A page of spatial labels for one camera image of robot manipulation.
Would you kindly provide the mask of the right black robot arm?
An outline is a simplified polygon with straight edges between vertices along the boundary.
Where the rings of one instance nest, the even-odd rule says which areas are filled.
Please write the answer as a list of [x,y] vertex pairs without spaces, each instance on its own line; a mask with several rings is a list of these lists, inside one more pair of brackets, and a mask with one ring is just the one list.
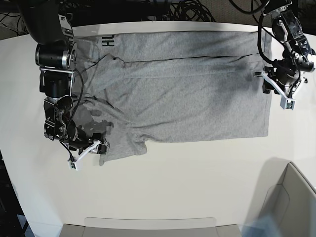
[[39,90],[44,100],[44,136],[66,149],[105,154],[108,144],[100,133],[88,136],[74,122],[78,105],[71,98],[76,70],[76,48],[71,27],[63,27],[56,0],[18,0],[19,12],[30,36],[37,42],[35,62],[40,69]]

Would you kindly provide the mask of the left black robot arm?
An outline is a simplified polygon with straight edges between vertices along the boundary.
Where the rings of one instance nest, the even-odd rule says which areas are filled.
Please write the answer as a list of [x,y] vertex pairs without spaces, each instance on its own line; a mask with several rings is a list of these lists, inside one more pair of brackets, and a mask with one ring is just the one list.
[[288,8],[291,4],[290,0],[269,0],[259,19],[261,23],[265,16],[271,16],[273,36],[284,48],[282,59],[270,61],[271,66],[265,69],[276,85],[265,85],[264,92],[274,90],[289,99],[293,98],[298,86],[306,82],[301,78],[302,73],[311,73],[316,68],[316,53],[303,34],[298,18]]

